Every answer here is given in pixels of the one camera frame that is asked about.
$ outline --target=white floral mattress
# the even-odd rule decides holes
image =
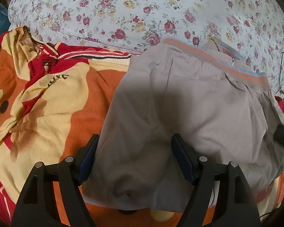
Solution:
[[[9,19],[42,41],[134,53],[166,37],[202,47],[215,35],[254,72],[266,71],[284,98],[284,13],[275,0],[12,0]]]

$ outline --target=colorful fleece blanket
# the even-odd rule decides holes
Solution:
[[[94,133],[100,134],[130,56],[106,48],[46,44],[24,26],[0,37],[0,218],[4,222],[11,223],[36,162],[58,163],[85,146]],[[269,202],[272,207],[281,202],[284,173],[279,179],[257,195],[262,211],[269,211]],[[61,221],[69,224],[58,183],[54,188]],[[181,217],[149,209],[123,215],[116,209],[86,206],[97,227],[173,227]],[[214,208],[208,210],[204,223],[211,221],[213,212]]]

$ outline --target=silver screw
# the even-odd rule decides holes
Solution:
[[[35,164],[35,167],[36,168],[40,168],[42,166],[42,162],[37,162],[36,164]]]
[[[234,162],[234,161],[231,161],[231,162],[230,162],[230,165],[233,166],[233,167],[237,167],[237,166],[238,166],[238,163],[237,163],[237,162]]]
[[[73,156],[68,156],[65,158],[66,162],[72,162],[73,161]]]
[[[205,156],[200,156],[199,157],[199,160],[202,161],[202,162],[206,162],[207,161],[207,158]]]

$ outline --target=gray garment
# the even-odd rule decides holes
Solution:
[[[84,200],[183,212],[193,187],[172,155],[174,133],[215,162],[238,162],[254,192],[267,187],[284,170],[284,149],[273,141],[284,117],[267,78],[240,73],[240,64],[213,49],[168,40],[132,56],[83,184]]]

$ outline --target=floral bedsheet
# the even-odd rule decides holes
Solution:
[[[237,49],[279,92],[284,13],[275,0],[12,0],[11,28],[42,41],[139,53],[173,37],[202,47],[212,35]],[[284,60],[281,86],[284,91]]]

